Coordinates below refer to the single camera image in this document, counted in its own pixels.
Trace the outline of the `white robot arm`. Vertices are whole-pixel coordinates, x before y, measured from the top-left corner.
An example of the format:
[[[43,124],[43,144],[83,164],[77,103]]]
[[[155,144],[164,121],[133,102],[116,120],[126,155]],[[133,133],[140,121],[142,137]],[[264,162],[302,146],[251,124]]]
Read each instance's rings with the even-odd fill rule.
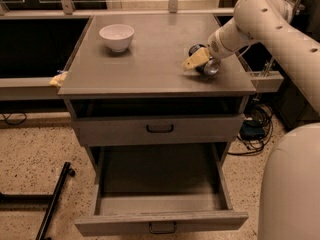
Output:
[[[238,0],[233,18],[194,45],[186,70],[213,75],[220,61],[239,49],[262,44],[280,65],[284,82],[300,104],[320,111],[320,44],[292,27],[285,0]],[[320,123],[295,128],[272,149],[265,165],[257,240],[320,240]]]

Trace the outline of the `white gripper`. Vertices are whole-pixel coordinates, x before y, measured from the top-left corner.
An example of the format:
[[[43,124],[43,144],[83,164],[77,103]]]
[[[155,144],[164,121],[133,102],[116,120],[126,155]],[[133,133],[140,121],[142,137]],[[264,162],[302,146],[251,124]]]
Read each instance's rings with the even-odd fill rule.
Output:
[[[182,63],[182,66],[186,71],[194,70],[206,64],[210,54],[213,58],[224,59],[254,43],[254,39],[241,31],[235,20],[231,19],[209,36],[208,49],[199,48]]]

